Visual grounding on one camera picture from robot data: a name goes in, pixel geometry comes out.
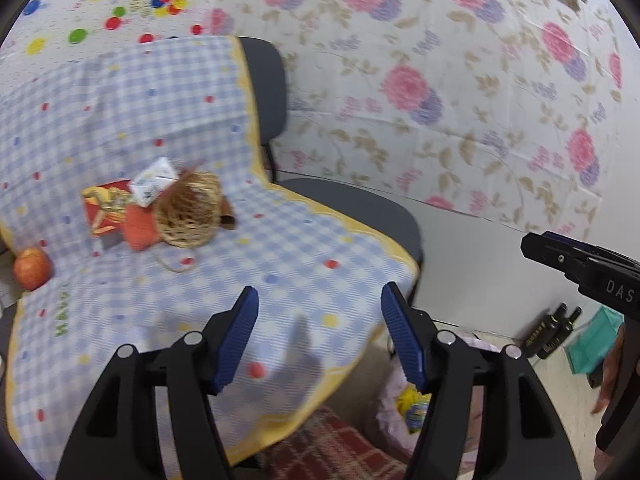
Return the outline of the person's right hand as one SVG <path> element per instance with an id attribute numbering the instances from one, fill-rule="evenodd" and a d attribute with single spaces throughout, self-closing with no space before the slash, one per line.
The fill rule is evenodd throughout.
<path id="1" fill-rule="evenodd" d="M 620 369 L 620 357 L 622 356 L 626 326 L 622 324 L 617 331 L 614 346 L 608 352 L 603 362 L 603 376 L 600 392 L 593 405 L 591 414 L 599 414 L 610 404 L 617 382 L 618 370 Z"/>

